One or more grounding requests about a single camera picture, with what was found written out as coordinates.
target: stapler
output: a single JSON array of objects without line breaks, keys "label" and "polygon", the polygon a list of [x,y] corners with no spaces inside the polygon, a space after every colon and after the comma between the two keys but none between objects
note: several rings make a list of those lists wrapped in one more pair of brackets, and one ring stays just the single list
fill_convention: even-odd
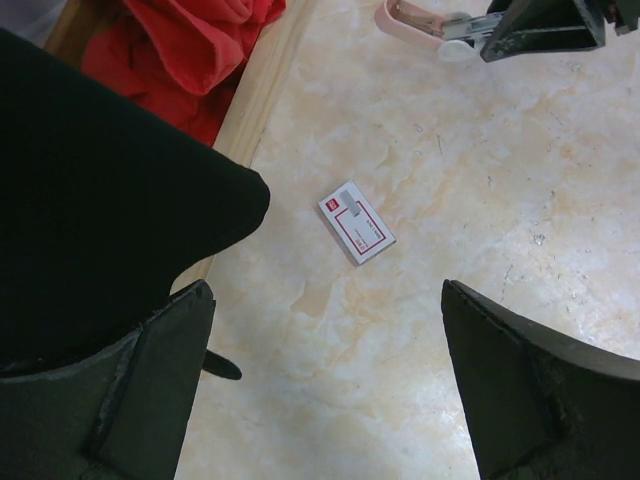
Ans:
[{"label": "stapler", "polygon": [[618,35],[638,29],[640,0],[493,0],[487,14],[437,14],[406,0],[384,0],[383,32],[435,50],[444,61],[485,62],[525,53],[594,50],[605,45],[605,20]]}]

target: marble floor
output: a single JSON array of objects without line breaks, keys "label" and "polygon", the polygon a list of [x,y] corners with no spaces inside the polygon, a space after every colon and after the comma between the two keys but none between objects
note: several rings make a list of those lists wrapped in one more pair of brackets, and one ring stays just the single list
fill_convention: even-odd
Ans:
[{"label": "marble floor", "polygon": [[[447,278],[640,359],[640,33],[443,64],[376,6],[320,2],[305,33],[253,163],[271,209],[208,279],[244,378],[202,375],[178,479],[477,479]],[[398,240],[358,268],[314,208],[347,180]]]}]

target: pink stapler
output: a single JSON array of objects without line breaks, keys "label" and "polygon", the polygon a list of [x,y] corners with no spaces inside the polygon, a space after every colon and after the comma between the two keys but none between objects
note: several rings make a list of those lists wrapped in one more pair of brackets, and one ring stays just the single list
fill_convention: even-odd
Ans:
[{"label": "pink stapler", "polygon": [[451,31],[451,27],[469,19],[471,16],[466,13],[438,15],[405,0],[384,0],[375,13],[376,25],[384,33],[411,45],[434,50],[441,60],[448,62],[478,56],[472,45],[455,38]]}]

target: wooden frame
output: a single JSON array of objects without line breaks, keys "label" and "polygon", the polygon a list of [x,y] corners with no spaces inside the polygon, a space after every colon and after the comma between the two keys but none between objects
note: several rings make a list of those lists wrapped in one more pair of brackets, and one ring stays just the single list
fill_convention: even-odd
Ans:
[{"label": "wooden frame", "polygon": [[[213,145],[241,165],[248,167],[253,162],[314,6],[315,0],[289,0],[283,17],[262,32],[249,59]],[[67,0],[44,48],[79,68],[91,37],[111,26],[119,12],[112,0]],[[194,264],[176,279],[172,291],[206,278],[212,264],[213,257]]]}]

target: red cloth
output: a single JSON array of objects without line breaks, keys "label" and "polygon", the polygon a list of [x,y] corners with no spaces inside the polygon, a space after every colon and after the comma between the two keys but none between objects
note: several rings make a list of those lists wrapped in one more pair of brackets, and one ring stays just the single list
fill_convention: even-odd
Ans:
[{"label": "red cloth", "polygon": [[82,71],[213,144],[262,28],[285,0],[122,0],[132,15],[95,36]]}]

